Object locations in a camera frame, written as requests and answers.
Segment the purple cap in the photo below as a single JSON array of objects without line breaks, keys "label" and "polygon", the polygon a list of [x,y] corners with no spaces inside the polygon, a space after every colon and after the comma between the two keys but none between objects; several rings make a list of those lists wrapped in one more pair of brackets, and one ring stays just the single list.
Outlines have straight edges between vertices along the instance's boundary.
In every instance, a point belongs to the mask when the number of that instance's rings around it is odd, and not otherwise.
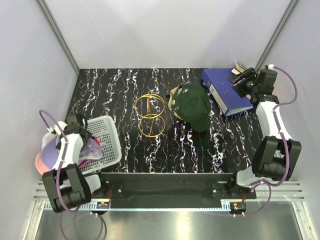
[{"label": "purple cap", "polygon": [[[50,140],[43,140],[41,146],[41,158],[43,163],[51,170],[59,156],[59,150],[56,149],[57,136]],[[89,161],[100,160],[103,157],[103,149],[99,147],[91,138],[80,151],[78,166],[82,167]]]}]

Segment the dark green cap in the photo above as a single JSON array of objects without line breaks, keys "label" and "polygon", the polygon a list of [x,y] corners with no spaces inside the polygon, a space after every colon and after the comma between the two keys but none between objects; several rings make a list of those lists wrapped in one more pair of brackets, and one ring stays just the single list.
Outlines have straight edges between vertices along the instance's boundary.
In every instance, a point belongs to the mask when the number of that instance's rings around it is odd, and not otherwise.
[{"label": "dark green cap", "polygon": [[210,96],[196,83],[186,83],[179,87],[181,90],[172,112],[179,119],[190,123],[194,131],[198,133],[207,131],[211,126]]}]

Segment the beige baseball cap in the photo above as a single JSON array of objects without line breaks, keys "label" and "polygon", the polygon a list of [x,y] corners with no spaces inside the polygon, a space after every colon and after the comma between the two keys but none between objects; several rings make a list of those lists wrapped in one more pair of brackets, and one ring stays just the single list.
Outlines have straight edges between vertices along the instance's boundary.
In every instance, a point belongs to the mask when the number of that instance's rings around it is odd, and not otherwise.
[{"label": "beige baseball cap", "polygon": [[176,98],[178,97],[179,93],[181,92],[181,87],[177,86],[170,90],[168,95],[168,108],[171,111],[175,110]]}]

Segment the red mesh cap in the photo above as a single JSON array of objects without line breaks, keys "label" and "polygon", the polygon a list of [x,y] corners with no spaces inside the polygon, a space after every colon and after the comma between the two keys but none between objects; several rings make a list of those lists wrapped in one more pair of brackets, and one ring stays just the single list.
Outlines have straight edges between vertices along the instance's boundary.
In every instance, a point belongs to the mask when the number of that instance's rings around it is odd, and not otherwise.
[{"label": "red mesh cap", "polygon": [[92,136],[91,138],[94,140],[94,142],[95,142],[99,147],[101,147],[101,144],[100,144],[100,142],[99,142],[99,140],[98,140],[97,137]]}]

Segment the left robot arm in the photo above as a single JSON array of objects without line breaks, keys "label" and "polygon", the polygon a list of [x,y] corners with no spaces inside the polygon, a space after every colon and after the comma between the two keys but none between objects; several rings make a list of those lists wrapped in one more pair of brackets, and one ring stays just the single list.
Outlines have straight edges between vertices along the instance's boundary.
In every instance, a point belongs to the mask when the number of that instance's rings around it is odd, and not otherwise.
[{"label": "left robot arm", "polygon": [[53,127],[58,156],[52,170],[42,175],[42,182],[55,213],[74,212],[89,203],[92,194],[103,198],[108,193],[107,184],[97,173],[84,176],[79,168],[86,146],[100,150],[87,128],[88,121],[80,113],[69,115],[66,122],[57,122]]}]

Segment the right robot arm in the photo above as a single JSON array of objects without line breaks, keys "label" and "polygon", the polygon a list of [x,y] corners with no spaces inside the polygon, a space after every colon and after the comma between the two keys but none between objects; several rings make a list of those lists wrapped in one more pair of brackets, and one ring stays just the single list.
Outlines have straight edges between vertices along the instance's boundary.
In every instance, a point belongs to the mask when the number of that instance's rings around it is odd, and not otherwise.
[{"label": "right robot arm", "polygon": [[298,89],[294,84],[293,99],[280,102],[273,93],[278,71],[280,67],[273,64],[266,65],[260,72],[250,67],[228,79],[239,97],[250,97],[263,134],[251,166],[235,173],[226,184],[232,198],[239,198],[261,184],[270,187],[282,185],[291,178],[300,156],[302,145],[288,133],[280,114],[281,106],[291,105],[297,100]]}]

